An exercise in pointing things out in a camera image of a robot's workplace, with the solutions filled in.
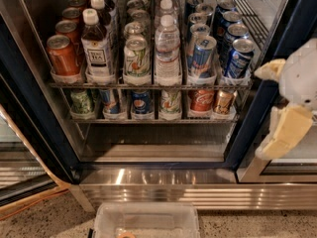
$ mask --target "refrigerator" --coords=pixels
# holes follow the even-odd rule
[[[54,35],[67,1],[0,0],[1,104],[11,117],[23,114],[15,123],[39,146],[39,158],[49,170],[71,184],[70,191],[85,210],[95,211],[106,201],[191,202],[198,209],[316,208],[316,129],[313,126],[284,158],[258,159],[255,149],[268,133],[270,108],[285,100],[276,83],[254,77],[261,64],[287,59],[314,37],[316,0],[234,0],[256,44],[250,74],[239,85],[220,84],[217,78],[215,84],[203,86],[187,83],[184,68],[181,84],[170,86],[157,84],[154,77],[150,84],[137,86],[122,80],[98,84],[85,75],[83,82],[72,84],[53,80],[47,39]],[[127,1],[118,0],[122,28]],[[218,1],[205,0],[213,8]],[[180,0],[182,13],[184,4]],[[123,66],[122,33],[118,70]],[[185,66],[184,40],[181,46]],[[73,89],[122,90],[127,116],[107,119],[100,104],[92,118],[74,117]],[[131,91],[148,89],[153,117],[136,119]],[[180,119],[159,116],[160,92],[165,89],[181,91]],[[197,89],[235,91],[230,115],[192,115],[187,96]]]

